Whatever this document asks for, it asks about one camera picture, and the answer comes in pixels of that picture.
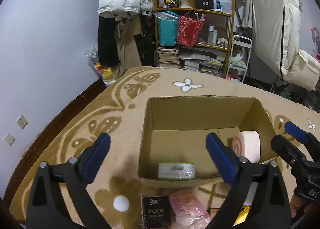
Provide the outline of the person's right hand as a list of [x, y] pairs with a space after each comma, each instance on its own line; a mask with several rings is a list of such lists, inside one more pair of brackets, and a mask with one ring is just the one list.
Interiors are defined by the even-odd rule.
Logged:
[[298, 211], [303, 210], [304, 213], [307, 213], [310, 208], [313, 206], [313, 203], [308, 203], [304, 199], [293, 195], [290, 200], [290, 212], [291, 212], [291, 218], [294, 218]]

